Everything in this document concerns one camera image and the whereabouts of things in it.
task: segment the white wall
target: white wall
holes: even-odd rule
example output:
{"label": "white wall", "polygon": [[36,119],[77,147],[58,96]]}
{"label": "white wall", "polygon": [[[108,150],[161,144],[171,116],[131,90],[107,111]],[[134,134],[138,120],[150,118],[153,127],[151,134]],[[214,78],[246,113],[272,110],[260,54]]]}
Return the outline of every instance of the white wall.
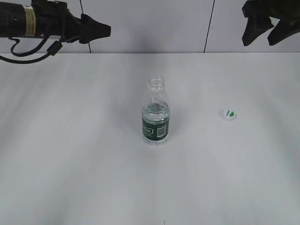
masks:
{"label": "white wall", "polygon": [[84,12],[112,26],[94,53],[201,53],[213,0],[83,0]]}
{"label": "white wall", "polygon": [[[0,0],[29,5],[31,0]],[[80,17],[79,0],[64,0]],[[269,46],[269,32],[244,47],[241,37],[247,19],[246,0],[216,0],[206,52],[300,52],[300,34]],[[209,27],[213,0],[82,0],[93,19],[112,26],[112,36],[91,42],[93,53],[201,53]],[[17,52],[34,48],[40,40],[22,39]],[[45,52],[50,41],[42,49]],[[13,41],[0,38],[0,53],[10,52]],[[88,53],[87,45],[64,44],[63,53]]]}

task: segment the bottle opening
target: bottle opening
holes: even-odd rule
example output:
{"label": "bottle opening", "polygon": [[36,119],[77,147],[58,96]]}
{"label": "bottle opening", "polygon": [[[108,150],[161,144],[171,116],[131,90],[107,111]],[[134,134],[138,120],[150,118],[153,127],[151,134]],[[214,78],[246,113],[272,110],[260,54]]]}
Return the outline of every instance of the bottle opening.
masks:
{"label": "bottle opening", "polygon": [[156,75],[149,79],[148,87],[151,89],[162,90],[165,88],[165,80],[163,76]]}

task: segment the water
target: water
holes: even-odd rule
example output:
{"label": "water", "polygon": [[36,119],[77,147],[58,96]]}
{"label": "water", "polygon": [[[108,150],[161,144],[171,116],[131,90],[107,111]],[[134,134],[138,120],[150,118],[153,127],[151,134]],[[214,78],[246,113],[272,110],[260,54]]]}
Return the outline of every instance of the water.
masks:
{"label": "water", "polygon": [[[169,121],[170,108],[166,102],[157,102],[149,104],[142,108],[142,118],[145,122],[154,126],[163,125]],[[163,140],[152,141],[144,137],[145,142],[151,145],[161,145],[167,141],[167,136]]]}

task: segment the bottle neck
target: bottle neck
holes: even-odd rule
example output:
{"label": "bottle neck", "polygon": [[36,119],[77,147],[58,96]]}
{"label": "bottle neck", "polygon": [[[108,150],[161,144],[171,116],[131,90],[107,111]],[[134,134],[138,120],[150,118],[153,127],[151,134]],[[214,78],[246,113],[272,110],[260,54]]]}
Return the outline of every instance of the bottle neck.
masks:
{"label": "bottle neck", "polygon": [[165,80],[162,76],[156,75],[150,78],[148,87],[153,91],[162,91],[165,89]]}

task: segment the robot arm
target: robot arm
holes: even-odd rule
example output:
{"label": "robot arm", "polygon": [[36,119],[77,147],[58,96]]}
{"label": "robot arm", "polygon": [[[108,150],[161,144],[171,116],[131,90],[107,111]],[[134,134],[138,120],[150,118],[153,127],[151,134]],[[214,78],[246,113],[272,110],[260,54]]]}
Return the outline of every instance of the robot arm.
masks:
{"label": "robot arm", "polygon": [[[47,50],[47,54],[36,60],[11,60],[0,56],[0,60],[17,64],[30,64],[55,55],[62,43],[79,41],[87,44],[92,40],[109,37],[111,27],[94,21],[82,14],[81,19],[74,17],[65,2],[32,0],[31,6],[0,2],[0,37],[16,42],[11,48],[13,55],[24,57],[36,53],[52,37],[59,39]],[[41,43],[33,50],[15,53],[14,48],[20,42],[17,38],[39,38]]]}
{"label": "robot arm", "polygon": [[268,36],[270,45],[300,32],[299,0],[248,0],[242,10],[248,18],[242,38],[244,46],[250,45],[257,37],[274,27],[270,17],[280,19]]}

